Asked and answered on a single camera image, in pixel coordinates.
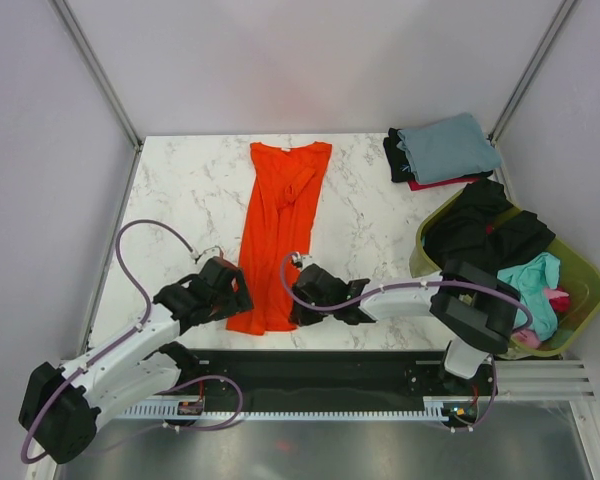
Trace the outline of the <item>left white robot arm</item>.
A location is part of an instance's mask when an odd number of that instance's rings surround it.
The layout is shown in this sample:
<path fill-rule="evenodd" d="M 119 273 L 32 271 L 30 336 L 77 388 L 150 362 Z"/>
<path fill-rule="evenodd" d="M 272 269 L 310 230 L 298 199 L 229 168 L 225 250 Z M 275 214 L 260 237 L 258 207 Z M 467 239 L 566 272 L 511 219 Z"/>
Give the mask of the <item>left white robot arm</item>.
<path fill-rule="evenodd" d="M 31 373 L 18 417 L 27 442 L 66 464 L 138 402 L 163 392 L 191 392 L 200 361 L 180 337 L 252 307 L 242 270 L 210 258 L 199 272 L 162 287 L 134 325 L 74 360 L 58 367 L 45 362 Z"/>

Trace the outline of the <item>orange t shirt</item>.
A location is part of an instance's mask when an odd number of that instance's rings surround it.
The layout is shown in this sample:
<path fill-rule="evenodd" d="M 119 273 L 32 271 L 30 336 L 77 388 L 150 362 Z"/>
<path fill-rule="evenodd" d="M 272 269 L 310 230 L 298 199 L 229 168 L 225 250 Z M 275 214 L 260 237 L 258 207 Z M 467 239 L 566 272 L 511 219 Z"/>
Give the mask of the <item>orange t shirt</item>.
<path fill-rule="evenodd" d="M 291 252 L 308 253 L 323 179 L 332 154 L 328 143 L 288 150 L 250 145 L 254 185 L 241 239 L 239 267 L 253 309 L 227 320 L 226 329 L 249 335 L 286 332 L 293 300 L 285 287 L 297 270 L 284 260 Z"/>

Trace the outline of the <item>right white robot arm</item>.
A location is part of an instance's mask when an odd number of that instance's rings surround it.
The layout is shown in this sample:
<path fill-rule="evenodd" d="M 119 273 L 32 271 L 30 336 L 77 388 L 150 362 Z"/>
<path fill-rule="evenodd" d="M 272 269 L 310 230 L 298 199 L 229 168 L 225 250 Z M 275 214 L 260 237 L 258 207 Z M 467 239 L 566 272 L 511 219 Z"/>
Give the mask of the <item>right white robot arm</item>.
<path fill-rule="evenodd" d="M 311 256 L 292 252 L 282 260 L 279 274 L 293 301 L 290 321 L 297 326 L 314 325 L 327 316 L 350 326 L 403 316 L 441 322 L 454 338 L 437 377 L 440 386 L 453 394 L 469 387 L 479 367 L 506 353 L 512 335 L 533 321 L 518 290 L 459 260 L 411 280 L 345 282 Z"/>

